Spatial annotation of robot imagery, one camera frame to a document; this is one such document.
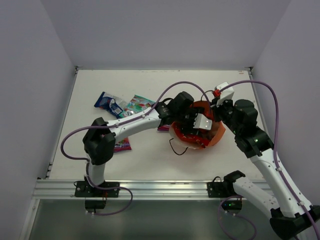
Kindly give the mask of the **red snack packet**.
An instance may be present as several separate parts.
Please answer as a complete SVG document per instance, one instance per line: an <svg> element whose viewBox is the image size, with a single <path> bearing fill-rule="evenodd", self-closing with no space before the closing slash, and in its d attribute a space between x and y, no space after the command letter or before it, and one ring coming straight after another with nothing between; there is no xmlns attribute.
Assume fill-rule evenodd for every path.
<svg viewBox="0 0 320 240"><path fill-rule="evenodd" d="M183 127L178 122L174 122L170 126L169 133L178 144L190 149L204 149L210 145L214 138L211 131L190 129Z"/></svg>

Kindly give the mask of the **orange paper bag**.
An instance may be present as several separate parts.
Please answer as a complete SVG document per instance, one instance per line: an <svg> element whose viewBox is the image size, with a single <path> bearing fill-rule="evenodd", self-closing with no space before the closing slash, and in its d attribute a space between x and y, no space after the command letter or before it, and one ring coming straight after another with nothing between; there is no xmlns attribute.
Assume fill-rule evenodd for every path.
<svg viewBox="0 0 320 240"><path fill-rule="evenodd" d="M196 102L192 103L189 106L189 108L191 106L193 106L193 107L202 107L202 114L205 115L208 119L212 120L211 130L206 130L206 131L211 131L211 133L214 135L214 138L212 139L212 142L210 143L210 145L207 146L206 148L216 145L222 139L222 137L223 137L223 135L224 135L224 133L226 131L226 129L223 126L222 122L221 121L219 121L219 122L215 121L215 118L213 116L213 111L210 109L210 106L209 106L208 102L200 100L200 101L196 101ZM174 141L178 145L181 145L181 144L177 143L175 140L173 140L172 136L171 136L170 140Z"/></svg>

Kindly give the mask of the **green Fox's candy packet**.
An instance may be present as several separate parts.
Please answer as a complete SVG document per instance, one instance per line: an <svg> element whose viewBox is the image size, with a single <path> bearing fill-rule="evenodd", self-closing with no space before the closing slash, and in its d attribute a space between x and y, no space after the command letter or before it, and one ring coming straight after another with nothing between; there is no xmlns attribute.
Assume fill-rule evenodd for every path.
<svg viewBox="0 0 320 240"><path fill-rule="evenodd" d="M145 97L135 95L130 102L124 107L123 112L119 115L121 118L125 118L139 112L151 108L155 102Z"/></svg>

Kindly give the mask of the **purple Fox's candy packet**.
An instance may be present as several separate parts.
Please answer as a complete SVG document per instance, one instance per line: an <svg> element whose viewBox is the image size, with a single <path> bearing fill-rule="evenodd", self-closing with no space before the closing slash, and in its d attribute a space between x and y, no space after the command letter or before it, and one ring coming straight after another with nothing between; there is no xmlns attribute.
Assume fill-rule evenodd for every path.
<svg viewBox="0 0 320 240"><path fill-rule="evenodd" d="M121 151L130 151L131 149L129 138L126 137L115 144L113 152L118 153Z"/></svg>

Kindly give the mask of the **blue snack packet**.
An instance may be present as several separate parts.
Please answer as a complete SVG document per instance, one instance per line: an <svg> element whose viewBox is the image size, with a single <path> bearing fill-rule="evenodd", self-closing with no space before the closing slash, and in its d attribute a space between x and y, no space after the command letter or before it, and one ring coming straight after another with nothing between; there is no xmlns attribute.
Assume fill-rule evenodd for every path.
<svg viewBox="0 0 320 240"><path fill-rule="evenodd" d="M127 105L128 103L122 98L103 91L93 106L107 111L117 119L121 119Z"/></svg>

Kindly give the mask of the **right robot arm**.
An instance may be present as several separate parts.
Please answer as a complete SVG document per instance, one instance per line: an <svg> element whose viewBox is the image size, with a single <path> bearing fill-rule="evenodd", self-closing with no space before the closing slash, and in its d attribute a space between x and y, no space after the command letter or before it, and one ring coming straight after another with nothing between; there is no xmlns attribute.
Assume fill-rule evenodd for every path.
<svg viewBox="0 0 320 240"><path fill-rule="evenodd" d="M253 102L214 99L211 109L214 120L224 123L234 134L236 146L257 167L272 194L255 185L240 171L224 177L223 192L250 201L264 213L282 240L289 240L316 223L320 219L320 207L313 205L293 182L275 152L273 141L258 127L258 111Z"/></svg>

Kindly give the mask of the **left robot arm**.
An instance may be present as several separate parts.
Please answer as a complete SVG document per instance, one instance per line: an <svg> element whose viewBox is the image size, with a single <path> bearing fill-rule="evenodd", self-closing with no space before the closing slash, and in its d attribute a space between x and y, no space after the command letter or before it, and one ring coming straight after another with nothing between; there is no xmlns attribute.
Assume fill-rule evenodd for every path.
<svg viewBox="0 0 320 240"><path fill-rule="evenodd" d="M187 92L180 92L168 103L156 102L139 113L114 121L94 120L82 142L88 156L85 169L86 190L92 196L99 196L104 190L106 163L113 157L115 144L129 136L149 129L178 122L190 112L194 98Z"/></svg>

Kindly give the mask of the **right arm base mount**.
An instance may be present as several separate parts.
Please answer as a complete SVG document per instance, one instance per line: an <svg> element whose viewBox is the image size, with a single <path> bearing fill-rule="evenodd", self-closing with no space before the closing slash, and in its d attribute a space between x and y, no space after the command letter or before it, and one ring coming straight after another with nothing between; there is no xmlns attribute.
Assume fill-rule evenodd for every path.
<svg viewBox="0 0 320 240"><path fill-rule="evenodd" d="M231 184L224 181L221 177L216 176L212 181L206 184L207 193L209 198L219 198L222 202L228 197L236 196ZM237 214L242 210L243 203L241 197L230 198L222 204L224 211Z"/></svg>

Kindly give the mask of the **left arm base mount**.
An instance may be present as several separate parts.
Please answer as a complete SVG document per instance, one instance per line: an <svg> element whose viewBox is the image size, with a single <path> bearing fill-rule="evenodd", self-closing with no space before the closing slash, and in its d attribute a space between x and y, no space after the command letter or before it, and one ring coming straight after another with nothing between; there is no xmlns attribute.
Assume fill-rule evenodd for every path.
<svg viewBox="0 0 320 240"><path fill-rule="evenodd" d="M86 180L75 181L74 196L76 198L85 198L84 207L89 212L103 210L107 204L108 198L117 198L119 196L119 182L103 182L99 187L108 188L101 190L92 187Z"/></svg>

